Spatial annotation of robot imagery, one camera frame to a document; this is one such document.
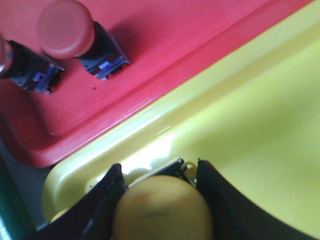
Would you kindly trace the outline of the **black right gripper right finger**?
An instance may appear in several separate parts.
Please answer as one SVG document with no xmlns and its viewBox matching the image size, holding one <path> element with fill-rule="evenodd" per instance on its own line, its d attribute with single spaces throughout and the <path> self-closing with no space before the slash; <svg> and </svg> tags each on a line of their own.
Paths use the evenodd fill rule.
<svg viewBox="0 0 320 240">
<path fill-rule="evenodd" d="M 215 240 L 314 239 L 254 204 L 207 160 L 198 160 L 197 190 L 210 208 Z"/>
</svg>

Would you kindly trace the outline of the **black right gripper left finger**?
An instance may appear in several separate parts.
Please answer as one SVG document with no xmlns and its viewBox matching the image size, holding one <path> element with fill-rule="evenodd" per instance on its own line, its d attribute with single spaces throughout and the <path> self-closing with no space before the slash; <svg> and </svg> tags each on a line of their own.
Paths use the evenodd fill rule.
<svg viewBox="0 0 320 240">
<path fill-rule="evenodd" d="M 124 192 L 122 166 L 116 163 L 73 207 L 25 239 L 110 240 L 116 205 Z"/>
</svg>

